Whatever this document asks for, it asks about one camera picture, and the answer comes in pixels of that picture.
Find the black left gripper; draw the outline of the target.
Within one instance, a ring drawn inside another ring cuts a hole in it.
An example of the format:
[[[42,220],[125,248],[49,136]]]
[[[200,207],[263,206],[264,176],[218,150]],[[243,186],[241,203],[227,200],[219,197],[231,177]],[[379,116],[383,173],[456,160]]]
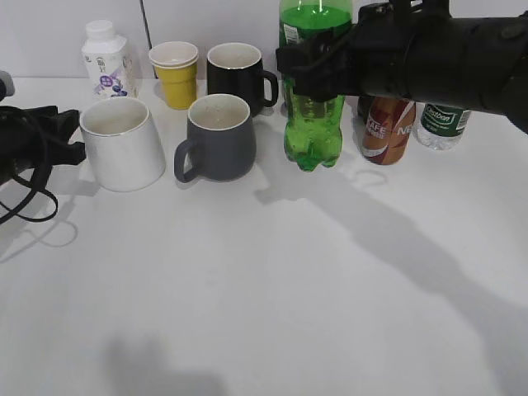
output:
[[[32,183],[45,184],[51,173],[50,163],[43,165],[43,146],[40,132],[50,136],[52,120],[51,163],[77,166],[86,159],[85,143],[70,142],[79,128],[78,110],[58,113],[57,106],[20,109],[1,106],[1,183],[33,168],[36,175]]]

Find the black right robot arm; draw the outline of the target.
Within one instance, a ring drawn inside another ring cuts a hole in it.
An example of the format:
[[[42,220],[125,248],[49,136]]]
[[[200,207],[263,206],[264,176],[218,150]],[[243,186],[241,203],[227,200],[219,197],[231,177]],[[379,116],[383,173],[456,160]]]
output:
[[[527,128],[527,17],[454,18],[446,1],[361,8],[342,35],[276,51],[294,91],[316,101],[395,97],[505,116]]]

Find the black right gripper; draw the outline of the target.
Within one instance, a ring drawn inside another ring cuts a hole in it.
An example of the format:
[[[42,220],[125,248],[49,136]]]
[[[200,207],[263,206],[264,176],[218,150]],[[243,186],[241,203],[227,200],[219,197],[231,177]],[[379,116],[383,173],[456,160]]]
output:
[[[409,57],[416,41],[410,2],[369,2],[346,31],[317,31],[276,50],[279,72],[291,74],[295,95],[315,101],[337,96],[412,99]],[[347,65],[317,68],[347,49]]]

